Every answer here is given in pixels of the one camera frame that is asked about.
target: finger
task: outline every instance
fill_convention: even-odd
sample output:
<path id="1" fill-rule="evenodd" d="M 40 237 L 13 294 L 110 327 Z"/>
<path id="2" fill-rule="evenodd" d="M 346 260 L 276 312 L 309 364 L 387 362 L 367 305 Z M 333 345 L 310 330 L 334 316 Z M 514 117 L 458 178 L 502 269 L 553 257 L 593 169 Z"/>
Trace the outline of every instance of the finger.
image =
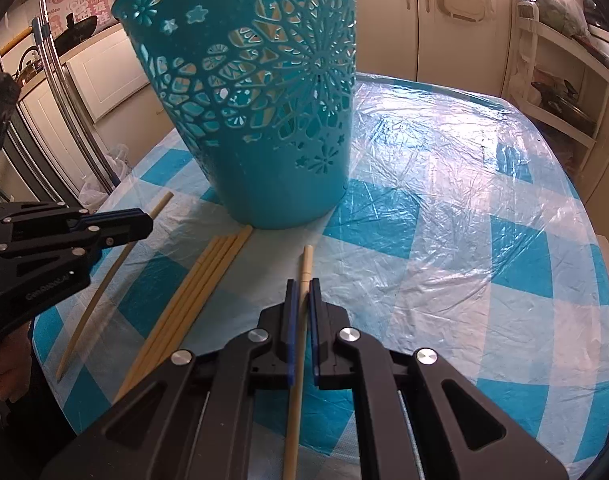
<path id="1" fill-rule="evenodd" d="M 0 375 L 17 368 L 30 356 L 31 342 L 22 326 L 0 343 Z"/>
<path id="2" fill-rule="evenodd" d="M 0 375 L 0 400 L 16 402 L 27 393 L 31 380 L 31 358 L 17 368 Z"/>

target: plastic table cover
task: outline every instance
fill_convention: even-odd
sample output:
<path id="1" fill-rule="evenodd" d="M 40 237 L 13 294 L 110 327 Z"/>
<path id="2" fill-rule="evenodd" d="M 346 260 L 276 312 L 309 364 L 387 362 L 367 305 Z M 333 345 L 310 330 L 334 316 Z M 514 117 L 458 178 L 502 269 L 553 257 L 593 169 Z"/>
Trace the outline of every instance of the plastic table cover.
<path id="1" fill-rule="evenodd" d="M 609 428 L 609 281 L 574 187 L 501 99 L 361 75 L 354 107 L 344 199 L 309 225 L 255 231 L 183 346 L 213 351 L 254 327 L 313 244 L 323 298 L 353 326 L 391 349 L 439 351 L 577 478 Z M 60 383 L 64 348 L 121 248 L 36 321 L 36 354 L 77 432 L 110 406 L 210 238 L 240 228 L 175 130 L 102 209 L 151 210 L 166 190 L 175 197 L 111 282 Z M 350 391 L 317 390 L 310 355 L 305 373 L 298 478 L 359 478 Z M 257 394 L 249 478 L 281 477 L 286 404 L 286 392 Z"/>

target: wall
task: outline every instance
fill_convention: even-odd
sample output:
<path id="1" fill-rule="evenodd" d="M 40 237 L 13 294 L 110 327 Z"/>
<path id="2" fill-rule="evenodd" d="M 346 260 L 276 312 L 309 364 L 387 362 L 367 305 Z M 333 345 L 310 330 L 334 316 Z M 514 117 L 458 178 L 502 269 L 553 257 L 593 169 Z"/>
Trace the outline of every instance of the wall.
<path id="1" fill-rule="evenodd" d="M 97 16 L 97 32 L 115 23 L 116 20 L 110 12 L 113 2 L 114 0 L 47 0 L 46 6 L 54 37 L 62 34 L 66 29 L 66 15 L 70 12 L 73 13 L 76 22 L 91 15 Z M 31 20 L 38 15 L 38 11 L 38 0 L 28 0 L 10 10 L 0 22 L 0 47 L 8 43 L 22 30 L 30 27 Z M 11 74 L 15 73 L 22 54 L 34 44 L 33 37 L 29 36 L 3 56 L 2 67 L 5 71 Z"/>

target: cabinet drawer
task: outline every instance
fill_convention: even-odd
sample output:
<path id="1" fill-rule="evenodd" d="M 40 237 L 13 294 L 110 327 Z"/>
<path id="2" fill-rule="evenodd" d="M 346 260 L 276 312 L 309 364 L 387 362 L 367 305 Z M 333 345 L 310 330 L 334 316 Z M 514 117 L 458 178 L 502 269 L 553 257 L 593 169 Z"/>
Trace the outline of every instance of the cabinet drawer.
<path id="1" fill-rule="evenodd" d="M 94 122 L 148 84 L 124 30 L 87 47 L 66 65 Z"/>

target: checkered tablecloth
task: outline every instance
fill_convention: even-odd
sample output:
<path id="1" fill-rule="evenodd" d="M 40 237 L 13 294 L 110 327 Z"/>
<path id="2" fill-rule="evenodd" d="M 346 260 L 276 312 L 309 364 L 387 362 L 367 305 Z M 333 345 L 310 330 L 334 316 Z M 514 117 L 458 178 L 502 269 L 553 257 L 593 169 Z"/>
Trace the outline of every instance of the checkered tablecloth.
<path id="1" fill-rule="evenodd" d="M 501 99 L 361 76 L 354 108 L 344 199 L 312 224 L 255 231 L 185 348 L 219 349 L 255 326 L 313 244 L 324 299 L 355 327 L 391 349 L 438 350 L 577 478 L 609 427 L 609 281 L 572 184 Z M 240 228 L 175 130 L 103 209 L 150 210 L 169 189 L 175 197 L 108 287 L 59 384 L 62 352 L 121 248 L 104 254 L 87 290 L 36 322 L 36 353 L 75 431 L 110 406 L 210 238 Z M 310 370 L 298 478 L 358 478 L 351 394 L 317 390 Z M 281 476 L 286 401 L 257 396 L 250 478 Z"/>

